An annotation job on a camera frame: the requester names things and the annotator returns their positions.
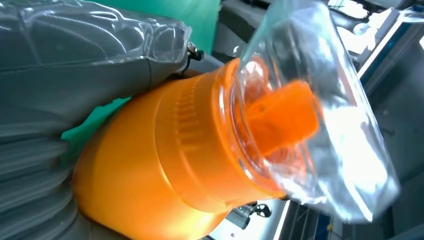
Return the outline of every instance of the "orange plastic container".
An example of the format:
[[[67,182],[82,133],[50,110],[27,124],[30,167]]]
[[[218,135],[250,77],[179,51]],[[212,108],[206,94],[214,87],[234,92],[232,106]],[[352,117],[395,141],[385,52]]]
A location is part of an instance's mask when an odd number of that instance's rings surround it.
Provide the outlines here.
[[[80,210],[131,239],[195,240],[235,207],[284,196],[252,164],[235,129],[237,105],[228,106],[238,64],[168,82],[126,104],[78,161]]]

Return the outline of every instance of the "orange valve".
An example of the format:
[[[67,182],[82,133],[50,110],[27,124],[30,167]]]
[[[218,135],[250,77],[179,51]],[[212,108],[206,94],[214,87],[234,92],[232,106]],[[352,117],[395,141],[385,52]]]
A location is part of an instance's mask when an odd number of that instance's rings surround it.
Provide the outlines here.
[[[231,209],[284,196],[251,165],[235,124],[238,65],[133,97],[104,124],[73,176],[82,213],[135,240],[200,239]],[[294,82],[255,99],[245,110],[252,147],[267,154],[313,134],[310,97]]]

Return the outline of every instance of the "transparent plastic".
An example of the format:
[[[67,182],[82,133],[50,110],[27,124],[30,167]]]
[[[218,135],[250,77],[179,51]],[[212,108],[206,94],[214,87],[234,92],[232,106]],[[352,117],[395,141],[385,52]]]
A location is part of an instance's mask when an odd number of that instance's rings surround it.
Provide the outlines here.
[[[190,33],[176,19],[91,1],[0,0],[0,70],[140,58],[177,63]]]
[[[326,6],[276,0],[237,79],[241,145],[291,198],[345,222],[371,222],[395,200],[399,181]]]

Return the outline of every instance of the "black object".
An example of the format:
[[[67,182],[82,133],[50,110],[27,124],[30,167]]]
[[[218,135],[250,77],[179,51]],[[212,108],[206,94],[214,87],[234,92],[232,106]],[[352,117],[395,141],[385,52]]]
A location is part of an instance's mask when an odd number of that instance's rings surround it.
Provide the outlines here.
[[[254,212],[263,218],[271,217],[271,209],[266,204],[257,205]]]
[[[354,28],[358,24],[369,22],[368,16],[364,18],[356,18],[337,9],[330,8],[330,14],[337,27],[344,28],[351,33],[354,32]]]
[[[271,209],[266,204],[258,204],[257,201],[234,208],[229,212],[226,219],[241,229],[246,229],[250,222],[250,216],[256,213],[263,218],[271,216]]]

